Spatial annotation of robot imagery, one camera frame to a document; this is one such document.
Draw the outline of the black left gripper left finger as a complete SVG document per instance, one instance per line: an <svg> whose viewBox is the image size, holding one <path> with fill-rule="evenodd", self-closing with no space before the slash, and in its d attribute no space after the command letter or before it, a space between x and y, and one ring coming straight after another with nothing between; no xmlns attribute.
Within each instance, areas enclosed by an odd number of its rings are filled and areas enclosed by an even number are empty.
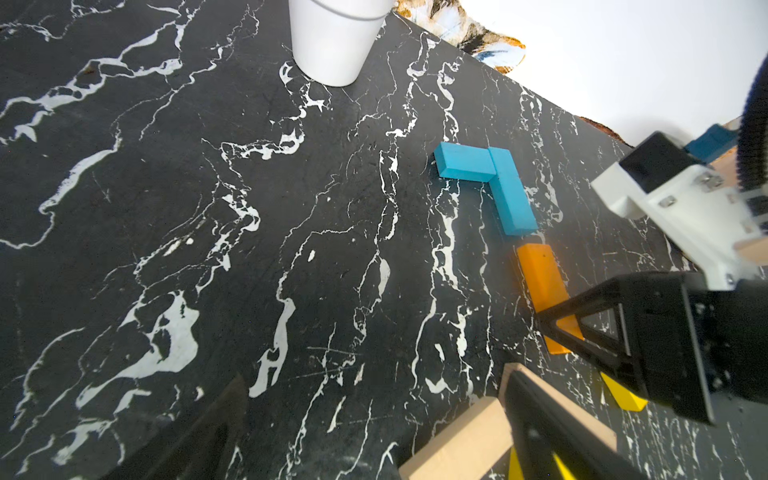
<svg viewBox="0 0 768 480"><path fill-rule="evenodd" d="M166 425L106 479L223 479L243 432L248 402L237 374L214 399Z"/></svg>

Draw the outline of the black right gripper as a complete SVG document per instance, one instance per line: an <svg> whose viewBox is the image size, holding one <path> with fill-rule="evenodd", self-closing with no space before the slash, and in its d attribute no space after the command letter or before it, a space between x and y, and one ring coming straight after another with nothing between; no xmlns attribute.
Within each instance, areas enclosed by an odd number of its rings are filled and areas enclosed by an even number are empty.
<svg viewBox="0 0 768 480"><path fill-rule="evenodd" d="M615 334L590 317L612 314ZM711 290L700 274L640 273L602 282L535 314L539 331L639 396L716 421L714 398L767 401L767 283Z"/></svg>

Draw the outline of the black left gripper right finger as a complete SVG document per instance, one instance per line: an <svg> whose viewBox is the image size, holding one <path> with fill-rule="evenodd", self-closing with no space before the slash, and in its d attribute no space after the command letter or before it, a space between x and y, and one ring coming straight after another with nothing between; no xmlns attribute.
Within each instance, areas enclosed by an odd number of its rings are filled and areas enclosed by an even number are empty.
<svg viewBox="0 0 768 480"><path fill-rule="evenodd" d="M644 477L522 372L510 376L506 395L513 447L527 476L536 458L555 453L576 479Z"/></svg>

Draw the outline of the natural wood block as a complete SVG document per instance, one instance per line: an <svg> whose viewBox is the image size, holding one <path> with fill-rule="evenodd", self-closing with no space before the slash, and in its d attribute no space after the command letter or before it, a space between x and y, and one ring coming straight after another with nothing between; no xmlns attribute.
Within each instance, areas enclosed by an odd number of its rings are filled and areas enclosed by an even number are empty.
<svg viewBox="0 0 768 480"><path fill-rule="evenodd" d="M399 468L402 479L482 479L513 445L500 401L483 397Z"/></svg>
<svg viewBox="0 0 768 480"><path fill-rule="evenodd" d="M504 365L501 383L498 391L498 399L506 413L511 411L510 403L507 400L506 389L510 376L516 372L522 372L527 378L532 380L540 387L552 400L557 402L568 413L584 425L592 434L599 438L612 451L618 451L617 434L596 417L574 403L555 387L548 384L541 377L533 373L521 363L506 363Z"/></svg>

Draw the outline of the yellow block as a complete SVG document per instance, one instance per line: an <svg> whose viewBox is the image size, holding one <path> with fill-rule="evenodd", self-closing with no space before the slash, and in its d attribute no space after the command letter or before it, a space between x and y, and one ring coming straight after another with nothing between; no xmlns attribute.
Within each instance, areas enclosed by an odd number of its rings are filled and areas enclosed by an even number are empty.
<svg viewBox="0 0 768 480"><path fill-rule="evenodd" d="M641 412L645 409L648 404L646 399L637 396L632 391L622 386L605 373L601 372L600 375L617 405L622 410L629 412Z"/></svg>
<svg viewBox="0 0 768 480"><path fill-rule="evenodd" d="M519 461L518 453L512 448L509 456L508 480L524 479L564 479L576 480L576 476L565 465L560 457L555 454L545 454L543 457L535 459L530 473L533 476L527 476Z"/></svg>

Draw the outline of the orange block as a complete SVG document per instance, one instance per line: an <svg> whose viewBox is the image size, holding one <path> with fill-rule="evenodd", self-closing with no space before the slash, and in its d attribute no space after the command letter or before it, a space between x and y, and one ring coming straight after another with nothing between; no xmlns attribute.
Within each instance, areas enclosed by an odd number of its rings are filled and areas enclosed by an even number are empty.
<svg viewBox="0 0 768 480"><path fill-rule="evenodd" d="M554 253L546 244L525 244L517 248L525 283L533 303L534 310L540 311L551 308L570 298ZM584 340L580 326L575 316L560 319L557 325L564 331ZM544 337L547 350L552 355L571 353L565 346Z"/></svg>

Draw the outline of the teal block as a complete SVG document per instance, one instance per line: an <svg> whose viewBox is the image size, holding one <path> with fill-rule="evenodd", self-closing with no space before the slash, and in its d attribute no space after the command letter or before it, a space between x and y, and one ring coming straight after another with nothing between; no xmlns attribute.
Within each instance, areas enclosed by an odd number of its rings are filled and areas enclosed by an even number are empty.
<svg viewBox="0 0 768 480"><path fill-rule="evenodd" d="M442 178L489 182L497 174L488 149L441 142L434 156Z"/></svg>
<svg viewBox="0 0 768 480"><path fill-rule="evenodd" d="M536 232L538 224L511 153L496 147L488 151L496 170L489 185L505 234L525 236Z"/></svg>

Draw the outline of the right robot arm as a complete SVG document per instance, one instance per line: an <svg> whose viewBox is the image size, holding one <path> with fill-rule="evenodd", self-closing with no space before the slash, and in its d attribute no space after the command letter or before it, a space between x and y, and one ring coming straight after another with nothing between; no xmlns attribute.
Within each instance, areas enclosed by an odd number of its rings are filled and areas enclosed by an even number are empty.
<svg viewBox="0 0 768 480"><path fill-rule="evenodd" d="M633 394L713 424L711 397L767 400L767 71L747 96L736 181L656 132L593 181L623 218L653 221L687 272L620 275L536 315L540 332Z"/></svg>

